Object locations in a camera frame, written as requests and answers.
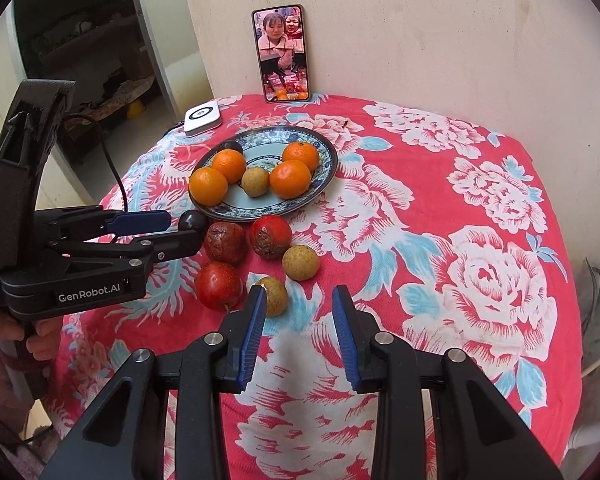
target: smartphone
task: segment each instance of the smartphone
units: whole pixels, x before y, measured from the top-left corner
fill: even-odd
[[[251,17],[266,101],[308,101],[302,7],[258,9]]]

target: patterned plate rim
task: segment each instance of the patterned plate rim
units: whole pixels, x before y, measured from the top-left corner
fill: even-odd
[[[329,169],[329,173],[327,174],[327,177],[324,179],[324,182],[322,184],[320,184],[319,187],[314,189],[311,193],[307,194],[307,196],[305,198],[303,198],[299,203],[295,204],[294,206],[291,206],[288,209],[285,209],[282,213],[280,213],[280,215],[286,215],[286,214],[289,214],[289,213],[295,211],[296,209],[300,209],[301,207],[307,205],[309,202],[311,202],[311,200],[313,200],[316,196],[318,196],[318,194],[320,194],[329,185],[329,183],[331,182],[331,180],[333,179],[333,177],[336,174],[336,170],[338,169],[338,153],[336,152],[336,149],[333,147],[333,144],[331,144],[329,139],[327,139],[324,135],[319,134],[318,132],[316,132],[314,130],[310,130],[309,128],[303,128],[302,126],[290,126],[289,124],[280,124],[279,126],[260,126],[258,128],[252,128],[251,130],[246,130],[239,134],[235,134],[234,136],[221,141],[219,143],[219,145],[224,142],[227,142],[228,140],[237,140],[237,139],[241,139],[243,137],[257,134],[259,132],[270,132],[273,130],[288,130],[288,131],[296,131],[296,132],[300,131],[300,132],[304,133],[305,135],[315,137],[316,139],[323,142],[324,145],[327,147],[327,151],[329,152],[329,157],[332,161],[331,167]],[[198,161],[198,163],[196,164],[196,167],[193,168],[193,171],[191,173],[202,168],[211,157],[213,157],[217,152],[219,152],[220,151],[219,145],[213,147],[211,150],[206,152],[205,155],[203,155],[202,158]],[[193,204],[196,206],[196,208],[199,211],[203,212],[205,215],[207,215],[211,218],[215,218],[216,220],[224,220],[227,222],[241,223],[241,222],[253,222],[253,221],[257,220],[258,218],[260,218],[259,216],[254,216],[251,218],[233,218],[231,216],[228,216],[228,215],[225,215],[222,213],[215,213],[214,211],[211,211],[211,209],[209,209],[207,206],[199,204],[198,202],[193,200],[193,197],[191,196],[190,191],[188,191],[188,193],[189,193],[190,200],[193,202]]]

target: blue and white plate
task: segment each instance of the blue and white plate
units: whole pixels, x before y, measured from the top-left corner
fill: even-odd
[[[292,142],[308,142],[320,155],[320,166],[314,171],[309,189],[297,198],[282,200],[272,190],[263,196],[251,198],[238,184],[229,185],[222,202],[213,207],[191,201],[205,215],[229,222],[252,222],[264,215],[284,215],[308,204],[330,183],[338,165],[338,155],[333,145],[321,134],[298,126],[263,126],[254,128],[227,140],[236,140],[241,146],[247,168],[260,167],[271,172],[282,162],[282,151]],[[210,167],[214,156],[220,151],[216,146],[202,157],[195,167]]]

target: tangerine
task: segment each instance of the tangerine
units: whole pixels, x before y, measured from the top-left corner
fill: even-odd
[[[222,173],[229,184],[235,184],[246,171],[247,161],[236,150],[221,150],[216,153],[211,167]]]
[[[320,155],[315,146],[308,142],[292,142],[282,152],[282,161],[287,160],[299,160],[304,162],[305,166],[309,168],[312,173],[315,169],[320,166]]]
[[[269,175],[273,192],[284,200],[302,195],[311,184],[309,168],[299,160],[286,160],[278,164]]]
[[[207,207],[221,203],[228,188],[229,184],[224,175],[213,168],[199,168],[189,179],[191,197]]]

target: hand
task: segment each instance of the hand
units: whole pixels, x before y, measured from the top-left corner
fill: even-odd
[[[34,322],[36,333],[27,339],[27,350],[37,361],[47,361],[58,354],[62,316]],[[6,312],[0,312],[0,339],[22,341],[24,330]]]

